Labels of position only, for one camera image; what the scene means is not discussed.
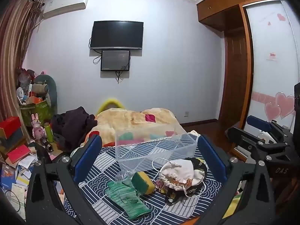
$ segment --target fan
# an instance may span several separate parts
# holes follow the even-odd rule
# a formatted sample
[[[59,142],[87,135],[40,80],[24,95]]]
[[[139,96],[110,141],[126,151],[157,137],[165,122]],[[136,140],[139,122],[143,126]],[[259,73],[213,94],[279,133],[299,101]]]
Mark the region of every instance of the fan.
[[[24,97],[24,91],[21,87],[17,88],[17,97],[20,101],[20,104],[22,105],[23,97]]]

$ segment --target clear plastic container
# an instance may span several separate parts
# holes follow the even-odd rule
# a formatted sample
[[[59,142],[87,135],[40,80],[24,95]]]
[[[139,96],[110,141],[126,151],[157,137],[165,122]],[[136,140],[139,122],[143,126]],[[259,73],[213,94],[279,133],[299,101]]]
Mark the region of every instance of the clear plastic container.
[[[166,160],[193,157],[197,143],[178,125],[156,124],[116,131],[115,156],[123,172],[160,169]]]

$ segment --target striped curtain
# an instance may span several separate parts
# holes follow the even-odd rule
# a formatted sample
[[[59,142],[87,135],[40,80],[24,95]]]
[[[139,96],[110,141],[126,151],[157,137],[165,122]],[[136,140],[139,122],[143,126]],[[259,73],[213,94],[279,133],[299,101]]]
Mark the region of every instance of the striped curtain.
[[[11,0],[0,18],[0,121],[18,116],[28,140],[16,95],[17,71],[22,67],[41,7],[42,0]]]

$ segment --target green glove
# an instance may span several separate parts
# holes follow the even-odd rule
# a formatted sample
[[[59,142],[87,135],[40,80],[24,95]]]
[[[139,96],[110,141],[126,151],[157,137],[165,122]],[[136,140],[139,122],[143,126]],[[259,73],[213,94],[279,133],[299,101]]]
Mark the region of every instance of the green glove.
[[[129,177],[117,182],[110,181],[107,185],[109,189],[105,193],[113,202],[126,211],[129,220],[151,212],[137,197],[136,190]]]

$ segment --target yellow sponge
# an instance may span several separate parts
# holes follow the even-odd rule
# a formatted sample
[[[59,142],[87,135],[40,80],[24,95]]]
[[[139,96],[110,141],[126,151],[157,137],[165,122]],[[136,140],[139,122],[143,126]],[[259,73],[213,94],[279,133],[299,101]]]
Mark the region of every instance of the yellow sponge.
[[[151,194],[155,189],[154,183],[152,183],[151,179],[144,172],[136,172],[131,182],[135,189],[142,195]]]

